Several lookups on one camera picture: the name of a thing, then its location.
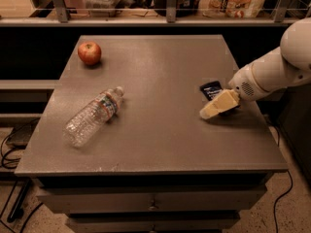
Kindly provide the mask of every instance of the plastic water bottle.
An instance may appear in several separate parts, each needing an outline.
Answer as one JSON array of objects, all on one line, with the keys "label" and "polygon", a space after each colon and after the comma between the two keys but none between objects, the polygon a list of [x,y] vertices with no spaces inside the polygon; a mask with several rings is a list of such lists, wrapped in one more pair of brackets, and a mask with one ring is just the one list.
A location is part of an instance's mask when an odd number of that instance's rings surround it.
[{"label": "plastic water bottle", "polygon": [[102,91],[66,123],[64,138],[73,147],[82,147],[119,110],[123,95],[120,86]]}]

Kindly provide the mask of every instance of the table top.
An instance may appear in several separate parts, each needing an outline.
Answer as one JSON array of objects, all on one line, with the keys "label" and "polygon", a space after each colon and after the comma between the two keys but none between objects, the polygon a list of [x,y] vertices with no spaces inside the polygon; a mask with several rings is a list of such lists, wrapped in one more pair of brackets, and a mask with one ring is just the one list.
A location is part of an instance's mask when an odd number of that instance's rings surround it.
[{"label": "table top", "polygon": [[[81,42],[102,49],[87,67]],[[82,36],[16,169],[18,176],[208,174],[284,171],[287,164],[256,102],[204,120],[199,87],[237,70],[221,35]],[[121,109],[83,148],[62,138],[68,119],[107,88]]]}]

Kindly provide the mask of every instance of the bottle cap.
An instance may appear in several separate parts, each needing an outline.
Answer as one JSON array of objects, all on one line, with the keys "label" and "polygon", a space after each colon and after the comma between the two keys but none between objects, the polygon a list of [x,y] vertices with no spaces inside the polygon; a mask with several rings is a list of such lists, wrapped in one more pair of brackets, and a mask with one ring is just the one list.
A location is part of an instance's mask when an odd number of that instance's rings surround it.
[{"label": "bottle cap", "polygon": [[118,86],[118,87],[115,89],[115,91],[116,91],[117,95],[119,95],[119,96],[124,96],[124,89],[123,89],[123,87]]}]

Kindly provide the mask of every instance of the gray table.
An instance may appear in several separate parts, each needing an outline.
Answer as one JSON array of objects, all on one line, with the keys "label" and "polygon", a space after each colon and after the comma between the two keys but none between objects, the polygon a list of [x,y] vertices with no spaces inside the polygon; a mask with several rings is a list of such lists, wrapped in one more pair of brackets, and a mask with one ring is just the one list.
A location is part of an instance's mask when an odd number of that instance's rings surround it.
[{"label": "gray table", "polygon": [[[86,67],[77,55],[78,45],[86,40],[93,40],[102,48],[101,63],[92,68]],[[200,211],[205,215],[208,212],[209,216],[214,211],[236,212],[245,209],[246,204],[250,207],[259,199],[258,194],[263,195],[266,180],[288,167],[256,102],[242,102],[229,116],[215,116],[209,121],[200,118],[199,111],[207,100],[199,87],[215,80],[227,87],[236,70],[235,61],[219,35],[82,36],[16,174],[36,180],[42,187],[39,198],[55,213],[68,215],[92,214],[94,218],[97,214],[115,212],[143,214],[139,203],[146,194],[149,204],[158,202],[157,213],[175,212],[172,218],[183,218],[179,217],[180,212]],[[118,85],[125,90],[118,116],[104,125],[84,148],[68,146],[62,139],[65,122],[100,91]],[[241,206],[239,199],[247,197],[245,190],[252,198],[248,197]],[[215,199],[224,198],[217,197],[220,191],[226,198],[234,198],[231,207],[225,202],[215,203]],[[165,207],[166,198],[159,199],[164,193],[169,194],[170,201],[176,194],[187,199],[195,197],[198,194],[195,192],[203,196],[202,201],[182,207],[176,207],[178,203]],[[65,208],[63,201],[68,194],[73,195],[73,201]],[[119,201],[125,197],[127,203],[129,200],[135,203],[118,207],[112,202],[109,209],[107,203],[97,203],[105,198],[110,198],[110,202],[117,199],[112,194],[119,195]],[[128,194],[139,196],[128,199]],[[209,200],[203,194],[209,194]],[[92,205],[79,204],[82,198],[93,201]],[[202,206],[206,199],[214,204]],[[137,224],[132,225],[132,230],[152,230],[151,225],[155,229],[156,224],[160,231],[160,225],[165,223],[156,220],[160,215],[152,216],[155,218],[149,220],[142,219],[144,215],[135,217]],[[68,224],[77,232],[86,228],[89,229],[86,232],[98,231],[98,227],[103,232],[130,231],[128,224],[125,228],[110,227],[111,224],[107,228],[105,223],[103,226],[102,216],[96,222],[89,221],[87,216],[69,217]],[[105,218],[117,225],[124,222],[107,215]],[[214,224],[196,225],[197,229],[211,229],[215,225],[220,228],[218,221]],[[190,227],[194,224],[168,225],[162,230],[194,229]]]}]

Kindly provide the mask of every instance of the drawer handle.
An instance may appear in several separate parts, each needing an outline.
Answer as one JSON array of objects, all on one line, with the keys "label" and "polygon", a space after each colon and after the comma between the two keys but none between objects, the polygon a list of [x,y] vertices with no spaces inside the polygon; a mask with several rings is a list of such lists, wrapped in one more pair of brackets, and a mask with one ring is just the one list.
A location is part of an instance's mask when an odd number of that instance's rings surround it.
[{"label": "drawer handle", "polygon": [[158,209],[158,206],[156,206],[155,200],[152,200],[151,206],[149,207],[149,211],[155,211],[157,209]]}]

